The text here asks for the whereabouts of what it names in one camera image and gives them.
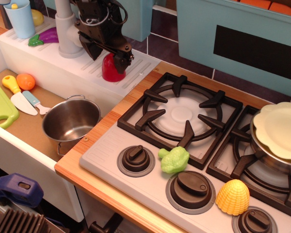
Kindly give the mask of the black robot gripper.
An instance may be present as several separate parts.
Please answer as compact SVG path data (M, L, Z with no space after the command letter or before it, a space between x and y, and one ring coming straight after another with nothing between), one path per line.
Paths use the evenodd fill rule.
M106 50L113 53L118 74L131 65L133 55L130 43L122 35L122 27L128 19L126 9L116 0L76 0L81 45L95 61Z

